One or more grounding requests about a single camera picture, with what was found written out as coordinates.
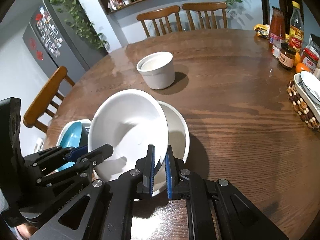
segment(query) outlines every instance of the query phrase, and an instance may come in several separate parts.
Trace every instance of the hanging vine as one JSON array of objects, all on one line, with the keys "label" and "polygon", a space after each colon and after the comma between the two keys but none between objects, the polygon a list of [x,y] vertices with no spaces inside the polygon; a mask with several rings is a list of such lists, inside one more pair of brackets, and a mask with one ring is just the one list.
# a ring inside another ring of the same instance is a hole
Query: hanging vine
[{"label": "hanging vine", "polygon": [[64,19],[64,21],[75,30],[76,34],[85,38],[96,49],[104,47],[107,41],[100,39],[102,33],[96,33],[93,24],[87,20],[85,11],[78,0],[49,0],[52,5],[60,6],[58,12],[67,11],[72,19]]}]

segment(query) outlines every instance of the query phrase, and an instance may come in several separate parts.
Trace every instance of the chair backrest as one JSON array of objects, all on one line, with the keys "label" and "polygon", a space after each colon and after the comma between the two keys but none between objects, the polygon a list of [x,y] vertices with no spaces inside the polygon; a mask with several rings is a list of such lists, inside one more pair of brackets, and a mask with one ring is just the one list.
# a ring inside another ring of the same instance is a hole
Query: chair backrest
[{"label": "chair backrest", "polygon": [[64,66],[59,67],[53,73],[51,78],[47,81],[24,114],[23,123],[26,127],[32,128],[35,126],[42,132],[47,133],[48,127],[38,121],[38,118],[44,113],[51,117],[54,116],[54,113],[48,109],[48,106],[52,105],[54,108],[58,109],[59,105],[53,101],[54,96],[59,98],[61,101],[64,99],[64,96],[58,92],[60,83],[63,79],[65,79],[71,86],[75,85],[71,78],[67,76],[67,73],[67,68]]},{"label": "chair backrest", "polygon": [[188,16],[188,20],[189,20],[189,24],[190,24],[190,29],[192,31],[195,30],[195,25],[193,23],[190,11],[198,12],[200,26],[202,29],[204,29],[204,24],[203,24],[201,12],[204,12],[205,25],[206,25],[207,29],[211,29],[209,16],[208,16],[208,11],[210,11],[211,17],[212,17],[212,25],[213,25],[212,27],[214,29],[216,29],[217,22],[216,22],[216,17],[214,16],[214,11],[222,9],[223,25],[225,28],[227,28],[226,8],[227,8],[227,4],[225,2],[204,2],[204,3],[184,3],[184,4],[182,4],[182,9],[184,9],[187,12],[187,16]]},{"label": "chair backrest", "polygon": [[153,26],[155,27],[155,30],[156,30],[156,35],[160,36],[159,29],[158,29],[158,26],[156,24],[156,19],[159,19],[162,34],[165,35],[167,33],[165,31],[165,28],[164,28],[164,25],[163,25],[161,17],[164,17],[165,23],[166,23],[167,28],[168,28],[168,32],[171,33],[172,29],[170,27],[168,16],[170,14],[174,13],[176,15],[178,30],[179,30],[179,32],[182,32],[182,26],[181,26],[181,22],[180,22],[179,11],[180,11],[180,6],[173,5],[173,6],[169,6],[169,7],[166,7],[166,8],[159,9],[159,10],[155,10],[155,11],[139,14],[137,16],[137,20],[141,21],[143,29],[144,29],[147,37],[150,37],[150,34],[148,32],[148,29],[147,29],[146,24],[145,24],[144,21],[145,20],[152,20]]}]

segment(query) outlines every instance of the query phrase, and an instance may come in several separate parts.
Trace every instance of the turquoise dish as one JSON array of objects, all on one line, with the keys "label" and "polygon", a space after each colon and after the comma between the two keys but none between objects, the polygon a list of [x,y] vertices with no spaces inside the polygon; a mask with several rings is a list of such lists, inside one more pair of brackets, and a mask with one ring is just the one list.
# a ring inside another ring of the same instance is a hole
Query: turquoise dish
[{"label": "turquoise dish", "polygon": [[[81,122],[74,122],[63,135],[62,140],[60,142],[60,146],[62,148],[66,147],[82,147],[87,145],[88,143],[88,132]],[[62,171],[66,168],[69,168],[75,164],[74,162],[68,162],[57,170]]]}]

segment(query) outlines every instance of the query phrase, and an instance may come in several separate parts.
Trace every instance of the orange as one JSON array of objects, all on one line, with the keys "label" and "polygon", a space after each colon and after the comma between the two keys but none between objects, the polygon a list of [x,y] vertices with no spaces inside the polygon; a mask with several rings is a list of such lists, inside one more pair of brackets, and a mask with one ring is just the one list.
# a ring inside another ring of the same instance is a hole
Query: orange
[{"label": "orange", "polygon": [[294,62],[293,62],[293,66],[295,67],[300,61],[301,61],[301,57],[300,57],[299,52],[297,52],[296,53],[296,57],[295,57]]},{"label": "orange", "polygon": [[303,64],[302,62],[299,62],[296,65],[296,73],[300,73],[302,70],[306,70],[310,72],[310,68],[308,68],[308,66],[306,66],[305,64]]}]

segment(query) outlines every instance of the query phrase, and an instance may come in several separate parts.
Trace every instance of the round dining table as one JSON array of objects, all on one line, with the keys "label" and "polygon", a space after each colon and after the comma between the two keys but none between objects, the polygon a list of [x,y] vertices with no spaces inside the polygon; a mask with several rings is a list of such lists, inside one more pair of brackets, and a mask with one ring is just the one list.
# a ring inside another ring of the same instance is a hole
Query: round dining table
[{"label": "round dining table", "polygon": [[[143,57],[173,54],[174,83],[152,90],[136,69]],[[174,106],[190,133],[186,167],[202,178],[225,178],[290,239],[300,239],[320,208],[320,133],[292,109],[282,68],[254,31],[169,33],[117,49],[75,84],[53,117],[45,148],[70,121],[92,120],[125,89],[143,90]],[[133,205],[131,239],[188,239],[185,200],[166,192]]]}]

